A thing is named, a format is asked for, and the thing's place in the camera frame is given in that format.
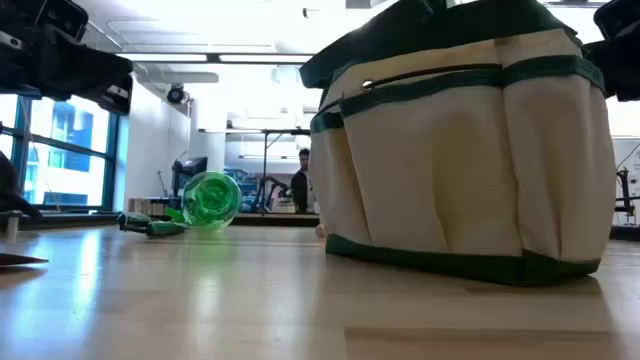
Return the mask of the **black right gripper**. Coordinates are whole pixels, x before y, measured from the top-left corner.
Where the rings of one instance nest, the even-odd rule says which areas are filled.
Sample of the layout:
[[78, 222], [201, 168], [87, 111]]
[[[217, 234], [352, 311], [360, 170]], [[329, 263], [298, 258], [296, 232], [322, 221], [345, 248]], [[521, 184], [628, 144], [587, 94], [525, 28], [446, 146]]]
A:
[[639, 100], [638, 34], [588, 43], [582, 52], [600, 69], [607, 98], [615, 96], [621, 102]]

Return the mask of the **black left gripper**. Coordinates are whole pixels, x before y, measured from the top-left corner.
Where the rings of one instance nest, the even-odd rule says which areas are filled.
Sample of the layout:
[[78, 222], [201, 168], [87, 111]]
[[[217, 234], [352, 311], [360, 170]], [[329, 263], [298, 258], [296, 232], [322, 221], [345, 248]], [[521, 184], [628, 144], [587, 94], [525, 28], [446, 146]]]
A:
[[58, 29], [39, 32], [29, 57], [29, 80], [44, 96], [76, 96], [116, 114], [131, 110], [132, 71], [130, 60], [92, 49]]

